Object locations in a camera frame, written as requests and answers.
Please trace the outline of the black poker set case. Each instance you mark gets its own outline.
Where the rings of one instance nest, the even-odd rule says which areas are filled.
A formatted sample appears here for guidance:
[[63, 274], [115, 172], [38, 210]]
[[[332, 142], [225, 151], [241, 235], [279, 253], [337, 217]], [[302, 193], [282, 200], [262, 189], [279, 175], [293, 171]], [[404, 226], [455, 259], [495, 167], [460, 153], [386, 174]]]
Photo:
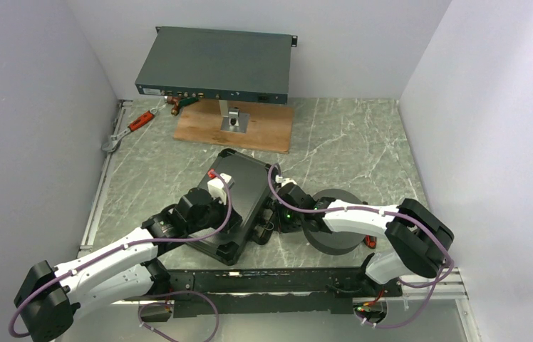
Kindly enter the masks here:
[[270, 196], [267, 184], [269, 167], [269, 164], [231, 148], [223, 149], [210, 168], [219, 174], [232, 176], [233, 209], [242, 220], [227, 233], [220, 232], [208, 239], [189, 242], [188, 245], [231, 266], [238, 262], [247, 242], [265, 244], [273, 227], [264, 217]]

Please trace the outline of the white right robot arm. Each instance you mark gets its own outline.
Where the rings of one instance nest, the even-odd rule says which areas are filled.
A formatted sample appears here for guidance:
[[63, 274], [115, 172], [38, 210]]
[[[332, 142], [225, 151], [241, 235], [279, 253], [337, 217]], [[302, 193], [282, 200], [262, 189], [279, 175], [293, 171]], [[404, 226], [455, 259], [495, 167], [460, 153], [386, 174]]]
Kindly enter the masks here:
[[349, 253], [366, 237], [389, 243], [387, 250], [368, 255], [361, 265], [357, 286], [366, 296], [412, 274], [435, 284], [455, 266], [449, 254], [454, 234], [415, 199], [372, 206], [345, 190], [311, 196], [293, 182], [270, 189], [283, 224], [300, 227], [309, 244], [324, 254]]

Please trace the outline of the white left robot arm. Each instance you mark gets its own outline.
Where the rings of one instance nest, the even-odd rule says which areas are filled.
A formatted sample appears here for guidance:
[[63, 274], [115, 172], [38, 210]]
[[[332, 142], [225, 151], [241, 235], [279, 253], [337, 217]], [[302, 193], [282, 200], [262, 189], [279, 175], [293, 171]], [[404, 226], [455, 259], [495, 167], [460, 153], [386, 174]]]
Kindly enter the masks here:
[[234, 211], [232, 178], [214, 175], [207, 188], [193, 188], [123, 238], [73, 261], [34, 264], [14, 299], [8, 324], [14, 338], [52, 341], [77, 318], [134, 296], [162, 298], [170, 275], [159, 261], [163, 254], [191, 242], [197, 232], [208, 237], [231, 229], [241, 218]]

